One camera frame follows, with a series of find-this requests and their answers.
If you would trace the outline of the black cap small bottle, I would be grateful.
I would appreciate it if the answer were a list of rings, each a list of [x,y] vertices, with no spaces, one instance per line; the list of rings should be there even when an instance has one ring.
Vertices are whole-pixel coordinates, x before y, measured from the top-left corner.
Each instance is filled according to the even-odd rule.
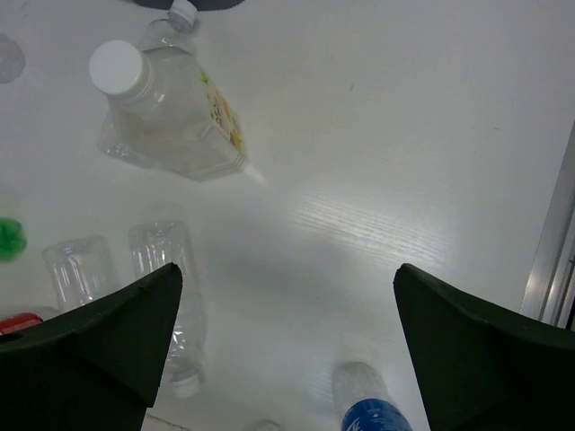
[[[26,58],[20,45],[6,34],[0,36],[0,84],[16,80],[26,66]]]

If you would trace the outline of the clear crushed bottle white cap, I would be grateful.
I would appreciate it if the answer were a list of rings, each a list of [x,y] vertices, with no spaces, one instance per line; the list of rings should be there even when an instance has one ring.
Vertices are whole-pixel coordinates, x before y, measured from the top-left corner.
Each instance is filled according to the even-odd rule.
[[[201,365],[207,317],[190,232],[182,220],[162,220],[134,226],[128,234],[134,272],[151,273],[176,313],[164,366],[165,380],[179,399],[194,396],[203,383]]]

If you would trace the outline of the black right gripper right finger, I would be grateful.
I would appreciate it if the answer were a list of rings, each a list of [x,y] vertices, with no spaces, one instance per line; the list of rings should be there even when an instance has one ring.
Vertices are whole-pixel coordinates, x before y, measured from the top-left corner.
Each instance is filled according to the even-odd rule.
[[[403,264],[394,296],[433,430],[572,430],[574,334]]]

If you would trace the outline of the green plastic bottle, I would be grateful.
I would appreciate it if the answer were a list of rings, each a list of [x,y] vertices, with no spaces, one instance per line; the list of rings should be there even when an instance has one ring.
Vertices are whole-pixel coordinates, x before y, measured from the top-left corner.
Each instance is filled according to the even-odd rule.
[[[0,261],[17,259],[27,246],[27,238],[22,224],[13,218],[0,219]]]

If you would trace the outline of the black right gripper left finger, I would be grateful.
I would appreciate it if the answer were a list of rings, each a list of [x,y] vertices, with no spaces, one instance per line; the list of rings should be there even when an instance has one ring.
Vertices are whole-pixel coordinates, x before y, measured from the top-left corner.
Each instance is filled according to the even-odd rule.
[[[151,273],[1,335],[1,428],[140,429],[162,380],[172,304]]]

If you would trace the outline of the red cap clear bottle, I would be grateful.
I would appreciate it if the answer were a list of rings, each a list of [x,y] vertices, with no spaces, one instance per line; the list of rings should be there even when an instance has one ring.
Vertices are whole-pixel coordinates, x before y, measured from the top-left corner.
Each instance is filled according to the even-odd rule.
[[[32,326],[41,324],[43,319],[32,312],[21,312],[2,317],[0,320],[0,334],[6,335]]]

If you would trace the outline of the clear bottle orange label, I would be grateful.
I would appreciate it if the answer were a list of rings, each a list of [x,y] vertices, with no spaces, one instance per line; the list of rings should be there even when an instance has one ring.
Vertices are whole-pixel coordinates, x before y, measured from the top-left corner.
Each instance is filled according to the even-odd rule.
[[[109,157],[195,181],[247,164],[239,118],[189,52],[111,40],[93,52],[89,74],[109,106],[97,144]]]

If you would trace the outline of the clear bottle blue label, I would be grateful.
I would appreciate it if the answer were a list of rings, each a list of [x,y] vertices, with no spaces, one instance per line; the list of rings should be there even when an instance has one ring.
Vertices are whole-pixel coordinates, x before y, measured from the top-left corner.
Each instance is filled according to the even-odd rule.
[[[100,235],[51,245],[42,252],[42,258],[61,312],[120,289],[108,242]]]

